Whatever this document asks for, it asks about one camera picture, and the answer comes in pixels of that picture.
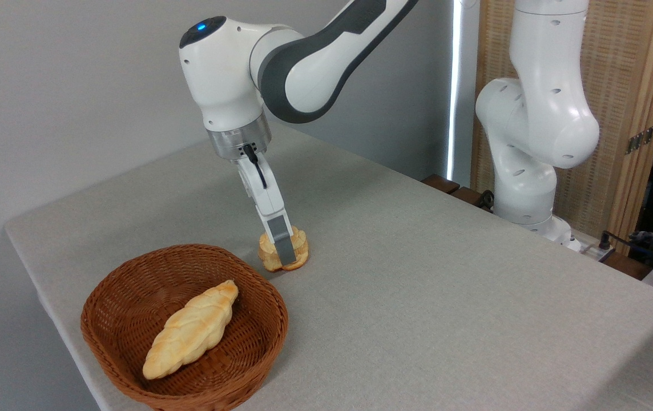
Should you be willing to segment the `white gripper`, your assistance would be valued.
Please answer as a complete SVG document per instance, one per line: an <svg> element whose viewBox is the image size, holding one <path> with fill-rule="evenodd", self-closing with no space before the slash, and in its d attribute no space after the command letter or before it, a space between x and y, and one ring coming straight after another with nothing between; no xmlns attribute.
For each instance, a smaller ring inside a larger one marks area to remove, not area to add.
<svg viewBox="0 0 653 411"><path fill-rule="evenodd" d="M292 226L288 224L279 185L264 154L257 154L258 164L249 159L234 160L248 196L253 199L262 221L268 221L272 237L264 232L259 239L259 257L264 268L291 268L297 263L293 249Z"/></svg>

